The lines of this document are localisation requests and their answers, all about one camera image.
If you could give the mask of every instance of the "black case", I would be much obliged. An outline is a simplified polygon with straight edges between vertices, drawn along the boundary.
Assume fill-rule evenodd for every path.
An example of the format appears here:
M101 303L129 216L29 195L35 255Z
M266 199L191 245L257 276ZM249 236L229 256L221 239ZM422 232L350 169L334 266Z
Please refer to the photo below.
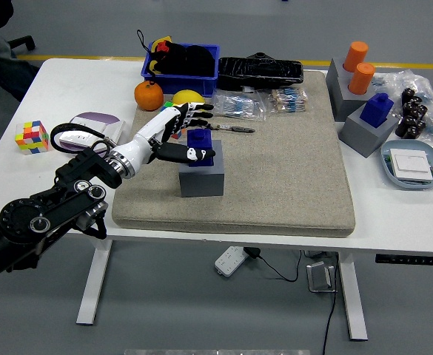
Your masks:
M248 58L223 57L218 62L216 86L219 89L277 89L300 83L303 83L303 65L299 61L281 61L256 53Z

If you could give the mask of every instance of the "table leg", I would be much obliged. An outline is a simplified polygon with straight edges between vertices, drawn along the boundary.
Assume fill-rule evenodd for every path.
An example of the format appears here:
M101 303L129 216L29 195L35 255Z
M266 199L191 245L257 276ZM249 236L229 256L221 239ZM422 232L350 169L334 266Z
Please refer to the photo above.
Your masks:
M340 252L339 255L349 337L351 340L367 340L366 323L364 322L363 306L359 295L355 262L351 253Z
M106 273L107 261L111 252L112 240L91 239L95 247L95 254L91 262L90 273L86 287L84 288L83 300L81 301L80 310L76 324L93 325L96 309L98 307L99 294Z

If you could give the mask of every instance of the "lemon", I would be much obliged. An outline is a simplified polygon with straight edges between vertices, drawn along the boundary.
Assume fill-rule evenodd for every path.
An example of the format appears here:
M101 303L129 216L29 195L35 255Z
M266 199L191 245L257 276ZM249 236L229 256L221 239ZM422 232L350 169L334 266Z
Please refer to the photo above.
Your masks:
M175 105L185 104L186 102L201 102L202 104L204 104L204 98L196 91L181 90L174 94L172 102Z

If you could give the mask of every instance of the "blue container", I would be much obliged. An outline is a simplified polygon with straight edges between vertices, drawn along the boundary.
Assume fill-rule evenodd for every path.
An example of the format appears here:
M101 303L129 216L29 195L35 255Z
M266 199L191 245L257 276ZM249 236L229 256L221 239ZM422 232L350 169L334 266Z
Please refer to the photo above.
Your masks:
M216 88L216 81L218 80L219 46L216 44L180 44L184 47L198 45L209 50L209 52L215 59L215 74L213 76L157 74L155 76L155 82L162 88L164 94L175 94L180 90L188 89L198 92L205 98L210 98L213 94L213 90ZM141 71L141 75L144 80L152 79L152 74L146 71L149 60L149 53L147 53L144 66L142 67Z

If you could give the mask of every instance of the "colorful cube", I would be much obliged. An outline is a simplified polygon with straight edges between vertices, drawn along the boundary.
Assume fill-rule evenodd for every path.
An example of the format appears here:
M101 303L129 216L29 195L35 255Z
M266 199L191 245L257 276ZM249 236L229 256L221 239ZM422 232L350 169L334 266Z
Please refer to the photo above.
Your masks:
M48 151L49 139L41 121L26 122L16 126L16 143L23 154Z
M172 106L173 106L173 103L170 102L170 101L167 101L167 102L163 105L163 107L162 107L162 109L161 109L160 111L162 112L162 111L164 111L167 107L172 107ZM177 140L178 140L178 139L181 137L181 135L184 134L186 131L187 131L187 129L186 129L186 128L183 128L183 129L181 129L178 133L175 133L174 135L171 135L170 137L172 137L173 139L177 139Z

